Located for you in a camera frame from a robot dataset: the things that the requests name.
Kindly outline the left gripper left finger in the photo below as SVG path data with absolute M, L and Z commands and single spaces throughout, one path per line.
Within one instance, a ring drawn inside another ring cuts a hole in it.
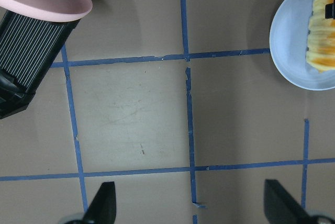
M 103 182 L 82 218 L 83 223 L 113 224 L 116 220 L 114 182 Z

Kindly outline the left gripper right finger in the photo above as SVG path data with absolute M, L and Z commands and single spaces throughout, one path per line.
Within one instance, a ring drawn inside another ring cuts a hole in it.
M 264 181 L 263 209 L 271 224 L 311 223 L 310 215 L 278 180 Z

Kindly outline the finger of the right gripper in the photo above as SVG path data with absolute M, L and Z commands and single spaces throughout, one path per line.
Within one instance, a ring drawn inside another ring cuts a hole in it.
M 325 19 L 335 20 L 335 0 L 325 5 Z

